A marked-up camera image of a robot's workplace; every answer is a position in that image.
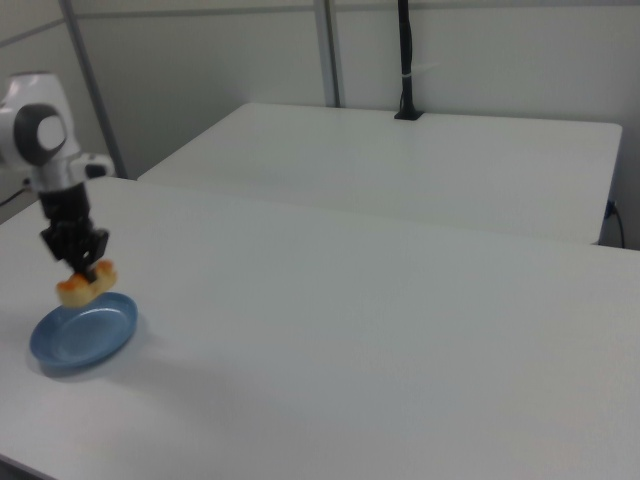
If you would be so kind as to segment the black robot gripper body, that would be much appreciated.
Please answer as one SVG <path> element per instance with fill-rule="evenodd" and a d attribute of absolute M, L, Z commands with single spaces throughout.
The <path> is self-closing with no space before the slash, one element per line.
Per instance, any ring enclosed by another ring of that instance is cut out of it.
<path fill-rule="evenodd" d="M 90 217 L 90 203 L 83 183 L 60 191 L 38 194 L 49 227 L 41 237 L 57 260 L 76 263 L 81 274 L 84 261 L 99 261 L 106 250 L 109 231 L 96 228 Z"/>

